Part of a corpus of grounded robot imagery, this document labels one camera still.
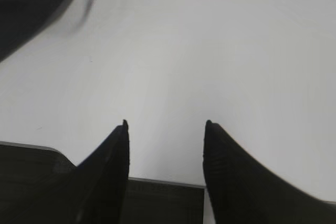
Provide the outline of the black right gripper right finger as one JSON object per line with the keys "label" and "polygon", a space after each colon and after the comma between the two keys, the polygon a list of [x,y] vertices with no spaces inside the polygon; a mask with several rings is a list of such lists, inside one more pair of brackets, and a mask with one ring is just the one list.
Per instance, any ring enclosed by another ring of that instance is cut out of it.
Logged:
{"label": "black right gripper right finger", "polygon": [[278,177],[210,120],[203,172],[216,223],[335,223],[335,206]]}

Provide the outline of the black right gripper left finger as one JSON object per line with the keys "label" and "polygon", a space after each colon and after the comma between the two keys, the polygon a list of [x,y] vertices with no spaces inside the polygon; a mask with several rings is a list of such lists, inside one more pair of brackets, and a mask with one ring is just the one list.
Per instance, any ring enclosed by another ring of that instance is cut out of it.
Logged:
{"label": "black right gripper left finger", "polygon": [[129,178],[126,120],[59,181],[1,212],[1,223],[119,223]]}

